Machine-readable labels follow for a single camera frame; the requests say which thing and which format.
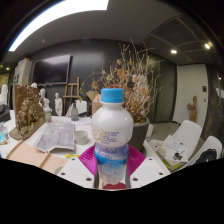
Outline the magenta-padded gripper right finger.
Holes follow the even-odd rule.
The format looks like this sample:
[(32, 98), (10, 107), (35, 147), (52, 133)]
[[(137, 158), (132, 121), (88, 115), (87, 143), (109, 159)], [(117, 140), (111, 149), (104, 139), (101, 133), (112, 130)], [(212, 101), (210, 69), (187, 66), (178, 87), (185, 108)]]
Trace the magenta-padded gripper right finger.
[(156, 156), (145, 157), (133, 146), (129, 147), (126, 166), (126, 186), (140, 188), (169, 175), (169, 170)]

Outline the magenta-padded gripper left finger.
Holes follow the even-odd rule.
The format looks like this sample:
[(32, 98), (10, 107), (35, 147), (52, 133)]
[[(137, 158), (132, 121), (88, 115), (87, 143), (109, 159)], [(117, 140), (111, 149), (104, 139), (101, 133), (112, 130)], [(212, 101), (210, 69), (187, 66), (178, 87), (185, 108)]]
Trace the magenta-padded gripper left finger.
[(95, 147), (91, 146), (78, 158), (70, 159), (58, 176), (84, 188), (95, 188), (98, 167), (94, 150)]

